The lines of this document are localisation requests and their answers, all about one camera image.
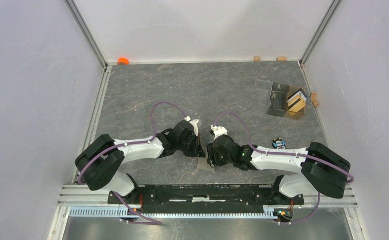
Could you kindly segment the olive card holder wallet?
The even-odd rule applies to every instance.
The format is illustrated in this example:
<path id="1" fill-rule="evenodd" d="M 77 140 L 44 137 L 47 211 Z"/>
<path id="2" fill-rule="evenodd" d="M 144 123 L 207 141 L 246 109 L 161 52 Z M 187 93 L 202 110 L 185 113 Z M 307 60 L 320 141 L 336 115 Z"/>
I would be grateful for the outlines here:
<path id="1" fill-rule="evenodd" d="M 199 158 L 198 159 L 197 169 L 203 170 L 203 171 L 209 171 L 209 172 L 215 171 L 215 169 L 208 164 L 208 160 L 206 158 Z"/>

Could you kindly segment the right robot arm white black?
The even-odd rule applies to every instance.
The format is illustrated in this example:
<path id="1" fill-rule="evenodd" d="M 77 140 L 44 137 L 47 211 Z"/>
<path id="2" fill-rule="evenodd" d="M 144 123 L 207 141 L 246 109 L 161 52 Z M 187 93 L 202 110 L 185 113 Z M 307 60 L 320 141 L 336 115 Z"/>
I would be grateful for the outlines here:
<path id="1" fill-rule="evenodd" d="M 346 185 L 352 181 L 349 161 L 313 142 L 307 148 L 269 149 L 257 145 L 239 145 L 228 135 L 216 137 L 206 146 L 212 168 L 233 165 L 242 171 L 278 170 L 292 172 L 275 181 L 271 198 L 284 204 L 301 194 L 320 193 L 342 199 Z"/>

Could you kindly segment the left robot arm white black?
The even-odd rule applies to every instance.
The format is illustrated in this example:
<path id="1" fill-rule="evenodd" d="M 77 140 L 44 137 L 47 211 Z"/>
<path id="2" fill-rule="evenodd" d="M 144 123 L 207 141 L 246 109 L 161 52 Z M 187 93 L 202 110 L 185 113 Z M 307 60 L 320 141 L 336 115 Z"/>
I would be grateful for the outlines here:
<path id="1" fill-rule="evenodd" d="M 162 159 L 181 152 L 189 158 L 206 156 L 199 135 L 199 119 L 186 117 L 174 128 L 149 138 L 137 140 L 112 139 L 103 134 L 75 160 L 79 171 L 78 184 L 86 184 L 91 191 L 115 192 L 128 204 L 140 197 L 136 182 L 129 174 L 119 172 L 122 165 L 147 159 Z"/>

